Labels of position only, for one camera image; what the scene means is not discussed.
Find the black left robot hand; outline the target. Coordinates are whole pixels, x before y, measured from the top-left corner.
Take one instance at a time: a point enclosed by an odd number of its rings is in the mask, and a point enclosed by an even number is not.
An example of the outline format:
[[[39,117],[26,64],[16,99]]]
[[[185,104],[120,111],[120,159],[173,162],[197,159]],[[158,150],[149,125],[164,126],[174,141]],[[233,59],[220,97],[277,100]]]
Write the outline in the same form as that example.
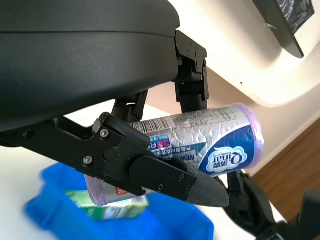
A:
[[[207,51],[167,0],[3,0],[0,144],[24,148],[136,196],[229,204],[214,178],[149,149],[134,129],[149,89],[177,85],[184,112],[209,97]]]

